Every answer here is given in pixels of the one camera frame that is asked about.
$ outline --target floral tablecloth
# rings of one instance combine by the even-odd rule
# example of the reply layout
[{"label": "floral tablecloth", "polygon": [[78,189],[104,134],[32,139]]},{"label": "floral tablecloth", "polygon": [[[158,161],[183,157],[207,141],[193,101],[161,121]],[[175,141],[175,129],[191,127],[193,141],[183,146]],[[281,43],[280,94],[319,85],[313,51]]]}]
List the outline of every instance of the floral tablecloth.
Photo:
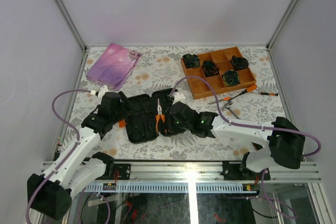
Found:
[{"label": "floral tablecloth", "polygon": [[[180,58],[182,55],[200,54],[223,49],[223,47],[129,47],[143,54],[138,65],[122,87],[126,96],[138,94],[151,95],[154,91],[171,88],[174,83],[184,77]],[[86,79],[86,73],[102,55],[106,47],[91,47],[85,69],[81,78],[81,89],[98,90],[97,84]],[[258,91],[277,92],[274,75],[269,63],[265,47],[240,47],[243,56],[249,61],[250,69],[257,79]],[[186,104],[196,111],[216,112],[213,97],[193,100],[189,86],[183,81],[178,87],[186,96]],[[221,94],[219,97],[234,96],[241,92],[234,91]],[[88,93],[78,93],[73,106],[70,122],[80,128],[82,120],[95,109],[100,99]],[[234,100],[231,107],[243,120],[273,121],[277,116],[285,116],[280,97],[258,95],[257,91],[247,93]],[[75,133],[68,129],[62,149],[75,139]],[[172,137],[159,135],[156,140],[143,144],[129,142],[126,129],[116,124],[104,139],[93,148],[88,156],[97,151],[105,152],[114,158],[124,159],[187,159],[187,160],[238,160],[243,154],[252,150],[253,146],[235,138],[198,138],[190,132]]]}]

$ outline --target pink cover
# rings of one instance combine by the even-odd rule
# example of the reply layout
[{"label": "pink cover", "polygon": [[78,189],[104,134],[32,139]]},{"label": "pink cover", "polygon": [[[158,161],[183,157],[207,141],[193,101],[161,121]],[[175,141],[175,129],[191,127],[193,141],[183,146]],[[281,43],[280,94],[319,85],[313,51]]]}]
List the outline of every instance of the pink cover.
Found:
[{"label": "pink cover", "polygon": [[111,44],[87,73],[88,80],[119,90],[138,63],[141,53]]}]

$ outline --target white wall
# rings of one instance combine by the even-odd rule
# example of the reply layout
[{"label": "white wall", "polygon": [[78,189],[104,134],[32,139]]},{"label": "white wall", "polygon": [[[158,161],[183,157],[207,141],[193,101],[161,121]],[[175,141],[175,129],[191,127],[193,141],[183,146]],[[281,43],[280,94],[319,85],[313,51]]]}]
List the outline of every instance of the white wall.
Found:
[{"label": "white wall", "polygon": [[[332,209],[336,209],[336,1],[300,0],[273,48],[297,127],[317,136],[318,164]],[[306,151],[316,144],[306,140]]]},{"label": "white wall", "polygon": [[71,87],[80,57],[53,0],[0,0],[1,223],[24,221],[27,178],[50,158],[60,126],[51,101]]},{"label": "white wall", "polygon": [[266,44],[291,0],[63,0],[88,45]]}]

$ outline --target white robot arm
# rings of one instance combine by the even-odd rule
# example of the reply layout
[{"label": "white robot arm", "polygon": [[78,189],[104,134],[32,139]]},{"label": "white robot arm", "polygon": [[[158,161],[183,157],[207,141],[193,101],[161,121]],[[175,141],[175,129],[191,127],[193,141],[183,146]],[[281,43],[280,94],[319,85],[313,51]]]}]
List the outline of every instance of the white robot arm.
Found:
[{"label": "white robot arm", "polygon": [[[125,119],[128,111],[133,108],[122,92],[108,92],[105,86],[95,95],[102,97],[101,104],[84,119],[79,130],[79,140],[73,141],[43,174],[32,174],[27,182],[29,200],[42,181],[50,175],[33,200],[32,208],[55,220],[65,215],[72,199],[90,182],[102,176],[111,179],[114,175],[114,159],[104,153],[94,154],[86,165],[80,164],[113,125]],[[178,127],[199,137],[234,137],[262,146],[260,150],[244,155],[239,168],[243,176],[255,176],[263,169],[276,165],[292,169],[300,167],[305,139],[303,136],[234,126],[224,122],[216,113],[198,113],[184,104],[184,101],[184,95],[174,93],[170,115]],[[231,122],[297,130],[287,119],[279,117],[275,122],[262,124],[242,120]]]}]

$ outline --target black tape roll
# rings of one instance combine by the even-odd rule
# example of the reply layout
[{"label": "black tape roll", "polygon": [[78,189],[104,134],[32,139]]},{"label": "black tape roll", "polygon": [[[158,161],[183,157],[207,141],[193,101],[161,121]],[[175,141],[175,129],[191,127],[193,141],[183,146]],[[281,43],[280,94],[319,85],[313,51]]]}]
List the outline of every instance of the black tape roll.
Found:
[{"label": "black tape roll", "polygon": [[197,55],[186,54],[182,58],[186,68],[198,68],[200,66]]},{"label": "black tape roll", "polygon": [[217,76],[219,74],[219,67],[211,60],[203,61],[202,70],[205,77]]},{"label": "black tape roll", "polygon": [[228,70],[223,74],[223,81],[227,87],[239,84],[239,75],[235,70]]},{"label": "black tape roll", "polygon": [[231,59],[231,65],[234,70],[243,70],[248,68],[248,61],[245,58],[237,57],[237,56],[232,56]]}]

